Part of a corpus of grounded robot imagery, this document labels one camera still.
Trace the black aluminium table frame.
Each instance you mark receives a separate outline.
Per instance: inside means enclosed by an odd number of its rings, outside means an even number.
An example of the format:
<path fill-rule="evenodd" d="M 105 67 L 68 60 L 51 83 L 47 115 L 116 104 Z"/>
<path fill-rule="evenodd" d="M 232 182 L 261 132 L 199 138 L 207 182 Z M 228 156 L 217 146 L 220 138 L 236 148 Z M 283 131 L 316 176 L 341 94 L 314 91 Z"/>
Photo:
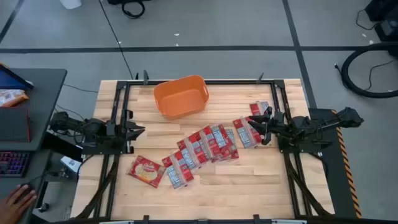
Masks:
<path fill-rule="evenodd" d="M 177 150 L 179 140 L 212 124 L 233 127 L 235 119 L 249 116 L 251 103 L 267 101 L 275 110 L 292 116 L 307 116 L 308 108 L 298 79 L 208 80 L 206 108 L 190 116 L 169 120 L 157 109 L 154 88 L 157 80 L 134 80 L 129 92 L 114 99 L 117 81 L 103 80 L 96 99 L 95 118 L 106 120 L 113 108 L 128 108 L 134 121 L 146 131 L 133 142 L 134 153 L 121 155 L 115 182 L 105 191 L 96 208 L 98 215 L 114 220 L 151 221 L 248 220 L 292 218 L 296 213 L 314 214 L 301 191 L 287 177 L 286 156 L 276 139 L 266 146 L 246 149 L 238 144 L 239 157 L 233 161 L 207 163 L 193 171 L 186 187 L 175 189 L 164 176 L 158 187 L 151 187 L 127 171 L 137 156 L 155 162 Z"/>

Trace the person's hand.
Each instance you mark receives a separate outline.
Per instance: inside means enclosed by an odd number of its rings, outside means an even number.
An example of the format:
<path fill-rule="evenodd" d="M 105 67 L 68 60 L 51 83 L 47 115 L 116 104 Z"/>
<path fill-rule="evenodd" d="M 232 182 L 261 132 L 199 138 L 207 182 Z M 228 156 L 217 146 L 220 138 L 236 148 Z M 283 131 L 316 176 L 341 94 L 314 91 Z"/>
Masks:
<path fill-rule="evenodd" d="M 0 201 L 0 224 L 16 224 L 36 198 L 35 190 L 29 185 L 17 185 Z"/>

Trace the black equipment case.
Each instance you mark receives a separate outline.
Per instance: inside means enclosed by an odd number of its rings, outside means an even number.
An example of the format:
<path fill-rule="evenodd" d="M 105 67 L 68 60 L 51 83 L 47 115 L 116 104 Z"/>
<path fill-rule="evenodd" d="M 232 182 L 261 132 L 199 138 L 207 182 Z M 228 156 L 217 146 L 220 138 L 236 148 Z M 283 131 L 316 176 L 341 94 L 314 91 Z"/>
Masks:
<path fill-rule="evenodd" d="M 371 0 L 365 12 L 382 42 L 398 42 L 398 0 Z"/>

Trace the orange snack bag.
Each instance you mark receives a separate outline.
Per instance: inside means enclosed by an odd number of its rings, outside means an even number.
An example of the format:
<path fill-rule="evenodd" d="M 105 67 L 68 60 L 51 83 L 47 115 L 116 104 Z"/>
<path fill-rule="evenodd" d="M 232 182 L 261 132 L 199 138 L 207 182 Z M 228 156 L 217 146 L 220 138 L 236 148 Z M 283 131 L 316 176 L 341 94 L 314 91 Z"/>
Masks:
<path fill-rule="evenodd" d="M 12 107 L 28 99 L 24 90 L 0 90 L 0 107 Z"/>

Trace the orange plastic basket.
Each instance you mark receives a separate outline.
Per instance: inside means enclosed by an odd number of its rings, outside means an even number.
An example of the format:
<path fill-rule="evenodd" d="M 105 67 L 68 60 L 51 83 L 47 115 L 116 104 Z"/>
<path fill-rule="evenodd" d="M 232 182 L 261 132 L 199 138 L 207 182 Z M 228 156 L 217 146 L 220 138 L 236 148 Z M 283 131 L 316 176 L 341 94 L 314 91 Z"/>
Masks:
<path fill-rule="evenodd" d="M 204 110 L 209 93 L 201 76 L 190 75 L 158 84 L 154 98 L 162 116 L 178 119 Z"/>

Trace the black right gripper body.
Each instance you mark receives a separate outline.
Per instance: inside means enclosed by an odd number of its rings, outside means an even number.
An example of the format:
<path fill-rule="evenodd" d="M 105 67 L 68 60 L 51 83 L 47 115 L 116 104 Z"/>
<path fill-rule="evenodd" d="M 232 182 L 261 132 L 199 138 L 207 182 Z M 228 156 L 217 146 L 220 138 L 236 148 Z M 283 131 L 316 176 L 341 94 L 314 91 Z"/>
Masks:
<path fill-rule="evenodd" d="M 285 113 L 276 111 L 274 116 L 272 115 L 272 107 L 268 107 L 265 112 L 265 123 L 266 123 L 266 133 L 264 139 L 262 140 L 263 145 L 267 145 L 271 141 L 271 134 L 279 134 L 281 128 L 284 125 L 284 115 Z"/>

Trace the white plastic container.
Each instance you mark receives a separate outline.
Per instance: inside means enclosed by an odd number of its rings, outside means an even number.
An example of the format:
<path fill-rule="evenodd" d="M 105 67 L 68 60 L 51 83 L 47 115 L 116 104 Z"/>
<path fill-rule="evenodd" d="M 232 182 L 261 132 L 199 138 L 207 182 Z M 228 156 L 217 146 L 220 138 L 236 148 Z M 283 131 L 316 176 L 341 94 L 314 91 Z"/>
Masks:
<path fill-rule="evenodd" d="M 81 0 L 59 0 L 66 9 L 75 9 L 81 6 Z"/>

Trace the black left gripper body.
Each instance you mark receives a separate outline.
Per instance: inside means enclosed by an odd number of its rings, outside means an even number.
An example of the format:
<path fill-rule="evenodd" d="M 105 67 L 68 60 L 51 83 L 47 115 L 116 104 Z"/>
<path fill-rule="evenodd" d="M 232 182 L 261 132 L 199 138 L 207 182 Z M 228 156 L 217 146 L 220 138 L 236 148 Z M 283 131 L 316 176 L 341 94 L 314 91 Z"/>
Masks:
<path fill-rule="evenodd" d="M 120 153 L 133 153 L 134 148 L 128 140 L 128 133 L 133 132 L 133 117 L 131 110 L 122 110 L 121 121 L 116 124 L 115 121 L 108 120 L 106 123 L 106 136 L 108 145 L 112 150 Z"/>

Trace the small white box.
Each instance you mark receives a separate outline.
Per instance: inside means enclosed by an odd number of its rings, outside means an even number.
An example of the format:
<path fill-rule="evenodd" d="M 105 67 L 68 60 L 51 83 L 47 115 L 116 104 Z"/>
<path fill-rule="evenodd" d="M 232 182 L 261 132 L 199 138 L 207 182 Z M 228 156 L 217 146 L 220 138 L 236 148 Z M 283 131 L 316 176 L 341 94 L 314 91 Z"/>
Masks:
<path fill-rule="evenodd" d="M 63 156 L 60 162 L 67 167 L 70 171 L 74 172 L 75 174 L 80 173 L 80 166 L 81 162 L 73 160 L 67 156 Z"/>

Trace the black platform with hazard stripes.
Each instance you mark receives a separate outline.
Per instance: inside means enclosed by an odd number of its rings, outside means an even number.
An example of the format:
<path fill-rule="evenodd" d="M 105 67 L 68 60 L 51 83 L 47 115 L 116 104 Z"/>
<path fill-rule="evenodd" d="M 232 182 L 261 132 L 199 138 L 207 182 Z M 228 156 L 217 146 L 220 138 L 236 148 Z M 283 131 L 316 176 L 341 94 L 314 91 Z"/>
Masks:
<path fill-rule="evenodd" d="M 340 218 L 361 218 L 362 212 L 342 129 L 324 131 L 323 138 L 331 144 L 324 147 L 321 152 L 311 155 L 322 163 L 328 184 L 330 199 L 329 202 L 323 202 L 322 206 L 329 213 Z"/>

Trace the black notebook with red edge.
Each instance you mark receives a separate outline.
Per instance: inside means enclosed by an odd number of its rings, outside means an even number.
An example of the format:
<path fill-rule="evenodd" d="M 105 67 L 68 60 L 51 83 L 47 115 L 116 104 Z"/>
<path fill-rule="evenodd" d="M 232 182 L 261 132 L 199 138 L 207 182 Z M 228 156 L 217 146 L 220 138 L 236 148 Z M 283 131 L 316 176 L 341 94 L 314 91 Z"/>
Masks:
<path fill-rule="evenodd" d="M 0 108 L 0 141 L 30 141 L 29 112 L 26 108 Z"/>

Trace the popcorn bag with popcorn picture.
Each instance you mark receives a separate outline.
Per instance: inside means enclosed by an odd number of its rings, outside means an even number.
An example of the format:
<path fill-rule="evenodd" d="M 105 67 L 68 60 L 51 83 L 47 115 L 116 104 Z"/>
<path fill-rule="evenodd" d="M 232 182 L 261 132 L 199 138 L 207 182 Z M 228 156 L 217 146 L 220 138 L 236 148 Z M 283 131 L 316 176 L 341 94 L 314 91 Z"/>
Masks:
<path fill-rule="evenodd" d="M 145 157 L 137 156 L 127 175 L 157 188 L 164 175 L 165 167 Z"/>

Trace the backlit black keyboard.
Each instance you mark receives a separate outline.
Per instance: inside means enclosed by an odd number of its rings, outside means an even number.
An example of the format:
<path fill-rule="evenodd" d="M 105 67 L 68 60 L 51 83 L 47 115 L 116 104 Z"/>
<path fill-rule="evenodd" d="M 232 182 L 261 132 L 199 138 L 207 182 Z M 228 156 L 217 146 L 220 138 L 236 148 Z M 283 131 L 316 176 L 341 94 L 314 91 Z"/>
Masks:
<path fill-rule="evenodd" d="M 0 151 L 0 177 L 23 177 L 31 155 L 31 152 Z"/>

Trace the tilted screen with blue display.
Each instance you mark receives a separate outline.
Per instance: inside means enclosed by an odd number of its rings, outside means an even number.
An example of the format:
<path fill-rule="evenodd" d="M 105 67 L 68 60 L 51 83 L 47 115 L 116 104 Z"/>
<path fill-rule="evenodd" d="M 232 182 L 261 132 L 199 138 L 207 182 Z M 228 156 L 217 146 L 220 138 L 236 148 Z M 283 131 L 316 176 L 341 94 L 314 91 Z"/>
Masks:
<path fill-rule="evenodd" d="M 0 64 L 0 89 L 32 90 L 33 84 L 16 75 L 7 67 Z"/>

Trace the dark grey desk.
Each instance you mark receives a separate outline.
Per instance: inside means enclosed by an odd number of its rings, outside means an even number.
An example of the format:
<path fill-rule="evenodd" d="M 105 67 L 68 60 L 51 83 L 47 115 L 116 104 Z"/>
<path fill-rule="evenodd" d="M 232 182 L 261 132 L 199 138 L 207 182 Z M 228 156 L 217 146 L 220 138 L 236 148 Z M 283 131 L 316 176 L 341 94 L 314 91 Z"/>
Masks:
<path fill-rule="evenodd" d="M 43 142 L 67 75 L 65 69 L 13 68 L 12 71 L 34 84 L 34 89 L 29 92 L 29 100 L 21 104 L 29 112 L 30 142 L 0 142 L 0 152 L 30 152 L 31 158 L 25 176 L 0 177 L 0 200 L 18 184 L 30 183 L 38 194 L 42 191 L 42 174 L 53 156 L 53 151 L 44 148 Z"/>

